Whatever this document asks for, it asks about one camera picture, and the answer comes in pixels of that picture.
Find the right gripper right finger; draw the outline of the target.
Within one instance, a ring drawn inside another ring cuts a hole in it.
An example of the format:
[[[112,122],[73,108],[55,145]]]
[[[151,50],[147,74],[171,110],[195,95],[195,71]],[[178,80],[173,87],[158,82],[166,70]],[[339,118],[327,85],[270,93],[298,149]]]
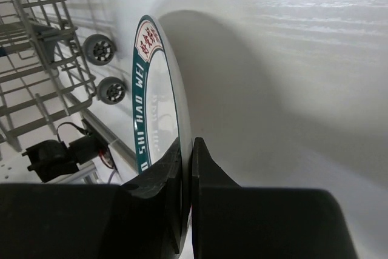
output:
[[[202,138],[192,152],[195,258],[356,258],[334,196],[322,189],[242,187]]]

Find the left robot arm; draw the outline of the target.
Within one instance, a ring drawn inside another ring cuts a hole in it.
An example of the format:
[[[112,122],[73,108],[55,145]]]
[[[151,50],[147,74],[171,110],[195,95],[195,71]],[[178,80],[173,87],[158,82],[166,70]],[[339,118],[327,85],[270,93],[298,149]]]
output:
[[[56,140],[42,141],[22,153],[30,160],[28,171],[35,172],[43,183],[48,183],[62,175],[71,175],[80,171],[80,166],[99,158],[108,169],[115,170],[115,162],[109,150],[109,143],[87,124],[86,128],[72,122],[62,125],[73,126],[82,137],[66,144],[56,130]]]

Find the white plate green rim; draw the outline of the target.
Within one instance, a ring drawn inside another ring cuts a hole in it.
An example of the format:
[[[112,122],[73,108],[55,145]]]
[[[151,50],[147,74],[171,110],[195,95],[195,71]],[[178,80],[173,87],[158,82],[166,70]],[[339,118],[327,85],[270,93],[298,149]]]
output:
[[[160,23],[144,15],[133,46],[134,189],[142,258],[178,257],[190,213],[190,115],[179,65]]]

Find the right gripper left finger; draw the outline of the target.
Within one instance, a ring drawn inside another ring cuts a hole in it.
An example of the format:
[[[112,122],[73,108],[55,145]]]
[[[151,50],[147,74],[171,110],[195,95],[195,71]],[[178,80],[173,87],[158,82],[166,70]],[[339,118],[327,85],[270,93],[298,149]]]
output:
[[[175,140],[125,184],[2,184],[2,258],[173,258],[181,239]]]

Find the grey wire dish rack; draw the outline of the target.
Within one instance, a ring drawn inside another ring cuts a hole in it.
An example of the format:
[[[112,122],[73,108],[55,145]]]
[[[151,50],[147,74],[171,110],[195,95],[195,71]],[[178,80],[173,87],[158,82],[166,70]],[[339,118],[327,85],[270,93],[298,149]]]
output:
[[[4,71],[1,82],[22,81],[43,72],[54,91],[46,95],[31,93],[28,101],[14,106],[3,105],[1,116],[10,118],[15,112],[36,107],[41,117],[16,128],[1,127],[1,142],[21,152],[19,137],[43,126],[56,132],[55,121],[80,112],[97,98],[105,104],[120,103],[125,84],[118,78],[106,77],[95,84],[89,65],[105,66],[116,53],[115,43],[106,35],[90,35],[80,43],[77,26],[71,20],[67,0],[9,0],[18,21],[1,24],[1,56],[8,57],[30,50],[38,63]]]

